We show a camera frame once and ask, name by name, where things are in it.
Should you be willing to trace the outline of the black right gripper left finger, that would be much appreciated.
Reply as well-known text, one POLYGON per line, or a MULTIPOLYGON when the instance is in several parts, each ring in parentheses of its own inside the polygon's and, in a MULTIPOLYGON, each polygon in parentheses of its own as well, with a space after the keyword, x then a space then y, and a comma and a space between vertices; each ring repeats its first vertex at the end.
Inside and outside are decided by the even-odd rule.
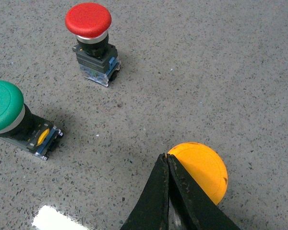
POLYGON ((167 230, 169 204, 169 166, 160 154, 147 183, 122 230, 167 230))

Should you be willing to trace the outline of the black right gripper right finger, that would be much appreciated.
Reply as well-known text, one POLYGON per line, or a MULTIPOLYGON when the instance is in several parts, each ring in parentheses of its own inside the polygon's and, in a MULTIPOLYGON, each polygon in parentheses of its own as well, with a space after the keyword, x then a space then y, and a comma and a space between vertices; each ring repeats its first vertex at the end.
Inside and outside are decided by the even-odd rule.
POLYGON ((168 155, 170 200, 188 230, 238 230, 174 155, 168 155))

